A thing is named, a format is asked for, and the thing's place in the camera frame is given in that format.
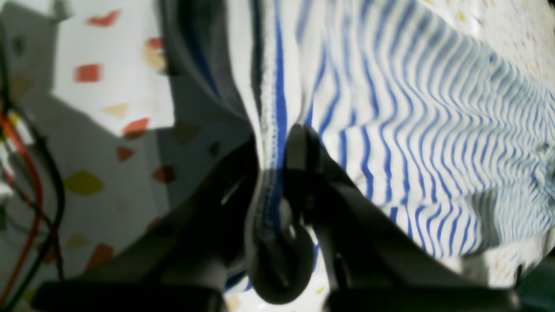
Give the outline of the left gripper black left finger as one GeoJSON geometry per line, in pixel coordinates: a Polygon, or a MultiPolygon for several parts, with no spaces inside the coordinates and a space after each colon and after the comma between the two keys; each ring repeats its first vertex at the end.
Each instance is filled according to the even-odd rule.
{"type": "Polygon", "coordinates": [[[125,251],[77,278],[42,284],[35,310],[227,312],[223,294],[244,266],[243,230],[257,173],[250,138],[125,251]]]}

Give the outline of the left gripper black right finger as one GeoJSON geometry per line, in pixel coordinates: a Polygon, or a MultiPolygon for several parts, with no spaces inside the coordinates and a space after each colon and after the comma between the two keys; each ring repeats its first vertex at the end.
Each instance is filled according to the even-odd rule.
{"type": "Polygon", "coordinates": [[[355,186],[310,126],[286,142],[284,198],[293,225],[313,227],[330,293],[325,312],[519,312],[511,288],[490,289],[434,260],[355,186]]]}

